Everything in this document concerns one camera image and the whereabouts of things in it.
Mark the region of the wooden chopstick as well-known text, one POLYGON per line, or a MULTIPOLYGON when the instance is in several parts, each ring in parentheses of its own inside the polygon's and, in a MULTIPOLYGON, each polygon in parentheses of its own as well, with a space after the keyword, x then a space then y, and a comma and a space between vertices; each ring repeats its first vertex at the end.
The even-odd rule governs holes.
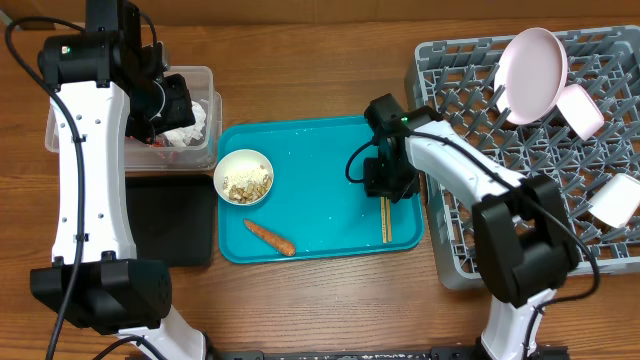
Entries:
POLYGON ((381 227, 382 227, 382 241, 384 244, 388 242, 388 225, 387 225, 387 199, 385 197, 380 198, 381 207, 381 227))
POLYGON ((385 243, 392 242, 392 217, 391 217, 391 201, 389 198, 385 198, 385 219, 386 219, 386 235, 385 243))

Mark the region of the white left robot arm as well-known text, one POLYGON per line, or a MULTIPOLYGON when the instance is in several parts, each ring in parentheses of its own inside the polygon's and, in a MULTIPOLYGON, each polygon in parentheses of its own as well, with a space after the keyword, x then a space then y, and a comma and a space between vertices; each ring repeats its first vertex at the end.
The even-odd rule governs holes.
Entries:
POLYGON ((33 75, 48 93, 59 136, 59 224, 33 295, 59 323, 133 343, 152 359, 208 359, 207 336, 173 307, 168 267, 141 260, 126 207, 124 142, 149 143, 195 118, 184 78, 128 1, 90 1, 86 22, 49 37, 33 75))

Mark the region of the white paper cup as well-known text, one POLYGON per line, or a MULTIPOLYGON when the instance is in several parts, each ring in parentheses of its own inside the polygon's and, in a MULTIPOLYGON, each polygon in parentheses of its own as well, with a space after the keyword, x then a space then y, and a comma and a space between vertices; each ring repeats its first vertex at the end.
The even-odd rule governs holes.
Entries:
POLYGON ((639 207, 639 181, 616 174, 590 200, 589 212, 608 226, 621 228, 639 207))

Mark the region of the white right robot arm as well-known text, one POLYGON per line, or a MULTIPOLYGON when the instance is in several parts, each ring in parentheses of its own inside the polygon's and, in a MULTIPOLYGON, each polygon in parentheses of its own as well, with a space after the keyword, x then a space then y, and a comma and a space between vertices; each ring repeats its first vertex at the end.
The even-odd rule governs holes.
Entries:
POLYGON ((557 183, 490 160, 429 106, 406 112, 386 94, 364 117, 378 149, 364 161, 367 196, 409 198, 425 173, 471 214, 475 262, 492 294, 489 320, 474 345, 434 347, 431 358, 568 358, 567 348, 535 340, 544 308, 580 260, 557 183))

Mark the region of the large white plate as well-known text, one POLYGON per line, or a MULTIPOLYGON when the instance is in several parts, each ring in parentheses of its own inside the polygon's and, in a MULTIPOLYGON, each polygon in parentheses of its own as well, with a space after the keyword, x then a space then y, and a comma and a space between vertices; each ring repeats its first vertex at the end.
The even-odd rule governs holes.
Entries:
POLYGON ((504 49, 494 77, 502 89, 496 101, 506 120, 515 125, 532 123, 556 104, 566 85, 568 60, 559 39, 544 28, 530 28, 516 35, 504 49))

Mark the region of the white tissue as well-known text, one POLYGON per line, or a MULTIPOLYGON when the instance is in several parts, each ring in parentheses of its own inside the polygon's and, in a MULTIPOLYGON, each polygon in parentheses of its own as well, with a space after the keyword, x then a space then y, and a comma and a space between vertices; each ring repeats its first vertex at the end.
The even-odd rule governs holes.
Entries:
POLYGON ((195 119, 193 125, 169 130, 161 134, 160 138, 172 147, 187 147, 200 144, 204 139, 203 131, 206 125, 207 114, 203 107, 197 102, 192 102, 192 113, 195 119))

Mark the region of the red snack wrapper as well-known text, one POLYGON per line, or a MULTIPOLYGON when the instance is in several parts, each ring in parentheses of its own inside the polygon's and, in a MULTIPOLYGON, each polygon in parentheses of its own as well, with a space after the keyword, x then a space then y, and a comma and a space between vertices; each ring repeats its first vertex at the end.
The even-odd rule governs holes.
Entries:
POLYGON ((175 148, 171 142, 163 136, 156 137, 155 141, 150 145, 150 148, 153 150, 155 156, 164 162, 171 162, 174 158, 175 148))

